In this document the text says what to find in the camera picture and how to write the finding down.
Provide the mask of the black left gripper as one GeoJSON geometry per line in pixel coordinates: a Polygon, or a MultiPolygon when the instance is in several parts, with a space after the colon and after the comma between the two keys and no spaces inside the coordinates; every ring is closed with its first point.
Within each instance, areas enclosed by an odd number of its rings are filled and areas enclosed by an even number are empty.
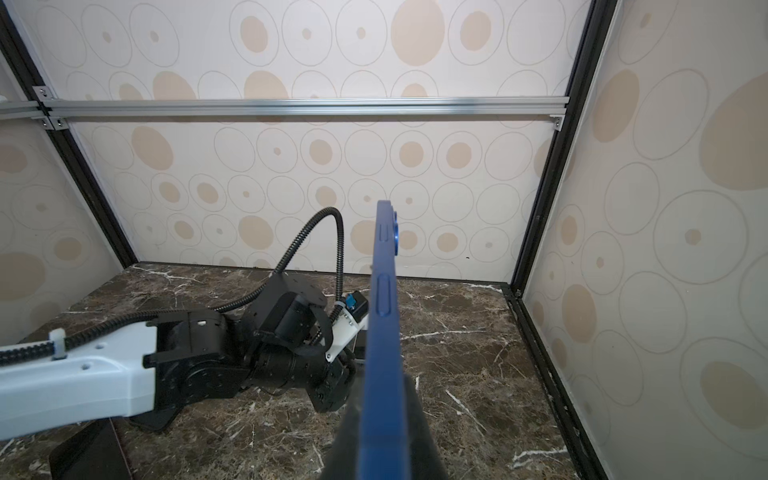
{"type": "Polygon", "coordinates": [[[276,396],[304,390],[317,413],[339,410],[347,401],[357,370],[345,355],[329,362],[321,354],[301,356],[278,345],[262,344],[254,354],[251,386],[276,396]]]}

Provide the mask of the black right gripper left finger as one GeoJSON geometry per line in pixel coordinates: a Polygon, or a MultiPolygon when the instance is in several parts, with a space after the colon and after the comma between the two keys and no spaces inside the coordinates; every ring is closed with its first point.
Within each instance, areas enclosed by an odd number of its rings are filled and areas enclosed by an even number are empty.
{"type": "Polygon", "coordinates": [[[325,457],[325,466],[320,474],[321,480],[355,480],[357,478],[363,386],[364,376],[360,375],[352,385],[339,430],[325,457]]]}

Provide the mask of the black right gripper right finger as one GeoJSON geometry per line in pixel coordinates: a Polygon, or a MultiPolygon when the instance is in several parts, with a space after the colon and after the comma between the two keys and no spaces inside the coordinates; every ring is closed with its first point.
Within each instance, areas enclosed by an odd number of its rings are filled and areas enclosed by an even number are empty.
{"type": "Polygon", "coordinates": [[[447,472],[433,440],[415,388],[415,381],[411,376],[405,375],[404,383],[411,478],[413,480],[446,479],[447,472]]]}

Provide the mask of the blue-edged phone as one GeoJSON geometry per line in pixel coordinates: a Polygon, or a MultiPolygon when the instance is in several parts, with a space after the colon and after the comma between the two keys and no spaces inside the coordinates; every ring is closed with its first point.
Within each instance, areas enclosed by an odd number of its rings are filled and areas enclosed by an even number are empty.
{"type": "Polygon", "coordinates": [[[411,477],[405,379],[400,346],[397,214],[377,203],[357,477],[411,477]]]}

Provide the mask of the purple-edged phone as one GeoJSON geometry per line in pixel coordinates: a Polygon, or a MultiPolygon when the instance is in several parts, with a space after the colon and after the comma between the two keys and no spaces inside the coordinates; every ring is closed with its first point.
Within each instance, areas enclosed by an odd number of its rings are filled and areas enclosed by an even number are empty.
{"type": "Polygon", "coordinates": [[[91,422],[49,455],[53,479],[133,478],[111,419],[91,422]]]}

